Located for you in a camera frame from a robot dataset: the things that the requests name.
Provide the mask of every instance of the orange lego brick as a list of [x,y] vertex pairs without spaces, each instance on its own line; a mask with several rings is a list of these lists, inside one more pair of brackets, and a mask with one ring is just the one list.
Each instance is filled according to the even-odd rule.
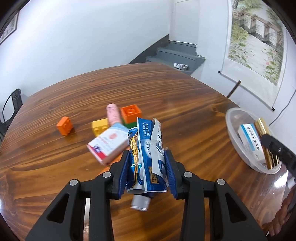
[[120,108],[121,116],[126,124],[137,121],[137,117],[142,118],[142,111],[136,104]]
[[70,133],[70,131],[73,128],[73,124],[70,121],[69,117],[64,116],[59,123],[57,124],[57,128],[59,129],[59,132],[63,135],[66,136]]

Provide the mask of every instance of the lego brick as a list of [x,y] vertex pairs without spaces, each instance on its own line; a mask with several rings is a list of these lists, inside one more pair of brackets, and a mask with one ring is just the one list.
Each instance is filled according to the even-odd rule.
[[137,117],[142,118],[142,111],[136,104],[122,107],[120,111],[126,124],[137,122]]
[[133,127],[137,127],[137,122],[135,121],[135,122],[132,122],[132,123],[129,123],[129,124],[126,124],[125,122],[124,122],[124,119],[122,119],[122,124],[125,126],[125,127],[127,127],[127,128],[133,128]]
[[108,119],[106,118],[106,119],[93,121],[91,123],[91,128],[95,137],[97,137],[98,135],[100,135],[101,133],[103,133],[105,130],[109,128]]
[[59,132],[63,135],[66,136],[70,133],[70,131],[73,128],[73,124],[70,121],[69,117],[64,116],[57,124],[57,128]]

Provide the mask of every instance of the wooden table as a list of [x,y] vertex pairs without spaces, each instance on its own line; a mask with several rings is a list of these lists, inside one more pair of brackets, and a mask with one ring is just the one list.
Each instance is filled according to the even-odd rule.
[[[238,156],[227,134],[225,112],[236,105],[207,85],[161,64],[132,64],[82,74],[29,97],[11,124],[0,151],[1,213],[24,240],[57,193],[73,178],[95,178],[103,166],[86,144],[91,122],[106,118],[110,103],[138,104],[162,124],[163,145],[202,179],[225,179],[260,225],[280,208],[287,177],[260,174]],[[59,134],[69,116],[75,131]],[[184,201],[156,195],[148,212],[130,208],[132,195],[111,201],[115,240],[178,240]],[[209,240],[209,207],[206,240]]]

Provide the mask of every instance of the human hand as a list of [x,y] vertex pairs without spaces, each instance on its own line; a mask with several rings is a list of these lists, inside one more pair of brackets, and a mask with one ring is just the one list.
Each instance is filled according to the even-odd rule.
[[295,187],[293,187],[288,194],[287,198],[283,201],[280,210],[277,211],[275,218],[271,221],[269,227],[269,235],[274,236],[277,235],[280,231],[282,226],[288,221],[291,213],[288,214],[288,206],[292,202]]

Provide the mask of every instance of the toothpaste tube cap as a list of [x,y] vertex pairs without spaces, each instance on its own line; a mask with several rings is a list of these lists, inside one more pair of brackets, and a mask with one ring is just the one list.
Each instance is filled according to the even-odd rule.
[[147,211],[149,207],[151,198],[142,196],[142,195],[134,195],[133,200],[131,202],[131,208],[139,210],[139,211]]

